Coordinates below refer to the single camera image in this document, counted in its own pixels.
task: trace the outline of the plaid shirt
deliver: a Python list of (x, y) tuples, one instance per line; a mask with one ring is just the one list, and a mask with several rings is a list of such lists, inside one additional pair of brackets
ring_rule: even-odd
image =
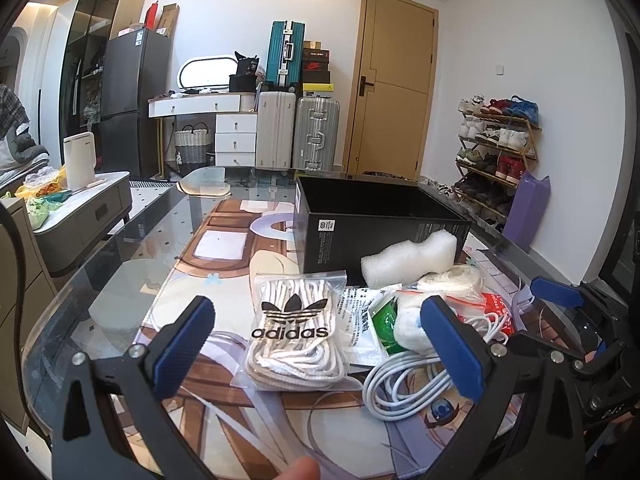
[(7, 85), (0, 85), (0, 140), (11, 128), (28, 122), (27, 112), (18, 96)]

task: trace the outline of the green packet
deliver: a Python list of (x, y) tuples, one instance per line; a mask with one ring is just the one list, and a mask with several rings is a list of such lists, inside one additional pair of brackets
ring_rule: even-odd
[(371, 312), (373, 327), (386, 353), (391, 356), (405, 352), (406, 350), (396, 342), (396, 338), (394, 337), (394, 325), (398, 317), (398, 302), (396, 301), (396, 296), (393, 293), (391, 295), (385, 295), (373, 310), (376, 310), (375, 314)]

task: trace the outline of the metal bolt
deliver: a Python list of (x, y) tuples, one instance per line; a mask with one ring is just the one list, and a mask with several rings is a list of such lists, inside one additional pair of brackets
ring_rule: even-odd
[(71, 364), (73, 366), (79, 366), (84, 363), (84, 361), (86, 361), (86, 354), (84, 352), (78, 352), (71, 358)]
[(129, 347), (129, 350), (127, 351), (127, 353), (130, 355), (130, 357), (133, 357), (134, 359), (138, 359), (139, 357), (142, 357), (145, 353), (146, 353), (146, 346), (144, 345), (132, 345)]
[(491, 345), (491, 353), (496, 357), (504, 357), (507, 355), (507, 347), (504, 345)]
[(551, 352), (551, 360), (559, 365), (564, 362), (564, 355), (562, 355), (562, 352), (559, 352), (558, 350), (553, 350)]

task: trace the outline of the wicker basket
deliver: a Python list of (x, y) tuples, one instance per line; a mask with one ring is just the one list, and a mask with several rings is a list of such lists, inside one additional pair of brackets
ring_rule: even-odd
[(207, 152), (211, 151), (213, 138), (209, 127), (204, 123), (206, 130), (197, 130), (188, 124), (184, 130), (175, 133), (175, 161), (181, 164), (206, 164)]

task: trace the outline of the refrigerator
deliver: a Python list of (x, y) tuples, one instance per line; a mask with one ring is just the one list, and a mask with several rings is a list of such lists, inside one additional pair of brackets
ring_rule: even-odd
[(107, 42), (100, 98), (102, 168), (157, 174), (158, 127), (148, 100), (166, 91), (171, 40), (148, 28)]

